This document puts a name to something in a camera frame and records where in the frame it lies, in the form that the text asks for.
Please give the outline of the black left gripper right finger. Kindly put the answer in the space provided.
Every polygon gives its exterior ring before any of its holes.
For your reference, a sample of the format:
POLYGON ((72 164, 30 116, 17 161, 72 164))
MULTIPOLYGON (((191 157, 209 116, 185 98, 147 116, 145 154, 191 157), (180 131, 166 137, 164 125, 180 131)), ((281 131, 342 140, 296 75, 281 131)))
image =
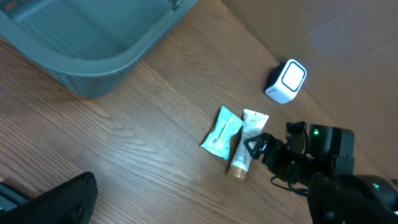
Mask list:
POLYGON ((307 200, 314 223, 397 223, 397 186, 380 176, 316 173, 307 200))

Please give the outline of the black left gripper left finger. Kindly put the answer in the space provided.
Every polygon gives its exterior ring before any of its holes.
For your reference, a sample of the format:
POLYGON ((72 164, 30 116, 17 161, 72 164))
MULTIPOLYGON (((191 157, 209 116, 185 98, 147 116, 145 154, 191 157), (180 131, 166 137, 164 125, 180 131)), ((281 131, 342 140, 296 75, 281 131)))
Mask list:
POLYGON ((84 172, 37 197, 30 197, 28 202, 6 213, 1 213, 1 223, 89 223, 97 197, 98 186, 94 173, 84 172))

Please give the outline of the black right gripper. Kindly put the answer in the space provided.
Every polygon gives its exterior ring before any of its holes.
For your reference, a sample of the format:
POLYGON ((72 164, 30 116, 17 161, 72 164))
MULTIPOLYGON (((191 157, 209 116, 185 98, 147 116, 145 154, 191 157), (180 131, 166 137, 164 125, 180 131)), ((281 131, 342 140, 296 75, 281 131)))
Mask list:
POLYGON ((290 184, 309 186, 314 173, 314 159, 287 149, 287 146, 271 134, 261 133, 244 140, 249 155, 262 163, 280 180, 290 184))

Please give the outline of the white cosmetic tube gold cap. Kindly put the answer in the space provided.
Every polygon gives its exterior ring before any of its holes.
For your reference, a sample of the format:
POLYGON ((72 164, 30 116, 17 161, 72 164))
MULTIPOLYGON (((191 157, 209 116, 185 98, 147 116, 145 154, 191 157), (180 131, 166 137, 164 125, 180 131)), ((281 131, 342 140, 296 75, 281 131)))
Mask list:
POLYGON ((269 116, 257 111, 243 110, 243 126, 241 139, 229 165, 227 175, 239 180, 245 180, 251 163, 251 155, 245 145, 245 140, 262 133, 269 116))

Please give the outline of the teal snack packet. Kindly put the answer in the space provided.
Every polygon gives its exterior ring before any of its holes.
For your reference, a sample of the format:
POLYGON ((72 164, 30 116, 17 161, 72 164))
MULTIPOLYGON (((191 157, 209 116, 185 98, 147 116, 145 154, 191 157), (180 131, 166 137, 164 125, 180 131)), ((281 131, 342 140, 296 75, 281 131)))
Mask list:
POLYGON ((211 154, 228 160, 231 138, 238 133, 242 125, 241 118, 222 106, 215 125, 200 146, 211 154))

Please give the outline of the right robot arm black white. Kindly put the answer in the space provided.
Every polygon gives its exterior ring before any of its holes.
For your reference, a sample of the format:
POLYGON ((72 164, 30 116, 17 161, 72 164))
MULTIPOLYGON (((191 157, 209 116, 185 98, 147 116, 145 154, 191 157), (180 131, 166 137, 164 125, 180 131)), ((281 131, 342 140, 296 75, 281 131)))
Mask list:
POLYGON ((276 179, 286 183, 284 190, 306 196, 311 177, 320 173, 397 213, 397 189, 390 180, 353 173, 352 130, 299 121, 288 122, 285 131, 285 141, 269 133, 244 140, 252 159, 260 160, 276 179))

